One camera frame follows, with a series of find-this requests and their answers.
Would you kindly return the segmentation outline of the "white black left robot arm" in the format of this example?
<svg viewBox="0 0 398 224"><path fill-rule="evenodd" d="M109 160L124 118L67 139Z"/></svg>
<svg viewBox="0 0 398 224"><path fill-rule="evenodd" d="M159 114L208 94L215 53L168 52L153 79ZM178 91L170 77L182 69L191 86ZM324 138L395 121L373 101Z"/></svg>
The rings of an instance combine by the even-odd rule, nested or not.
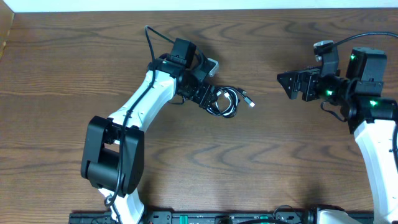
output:
<svg viewBox="0 0 398 224"><path fill-rule="evenodd" d="M214 102L215 88L205 80L219 70L190 41L176 39L171 53L147 66L144 81L128 101L107 118L94 116L87 127L81 176L105 197L116 223L139 223L144 214L137 186L144 171L144 135L160 109L175 95L198 103Z"/></svg>

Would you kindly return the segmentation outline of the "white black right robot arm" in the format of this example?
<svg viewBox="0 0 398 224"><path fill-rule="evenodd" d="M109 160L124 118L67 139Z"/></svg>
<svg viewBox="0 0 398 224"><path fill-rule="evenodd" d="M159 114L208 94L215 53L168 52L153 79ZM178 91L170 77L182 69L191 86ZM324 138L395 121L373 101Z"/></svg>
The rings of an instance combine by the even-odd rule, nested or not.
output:
<svg viewBox="0 0 398 224"><path fill-rule="evenodd" d="M364 159L374 223L397 223L397 102L381 96L386 62L382 50L355 47L344 78L335 51L320 67L277 76L291 100L301 93L303 101L321 99L340 107L337 118L348 123Z"/></svg>

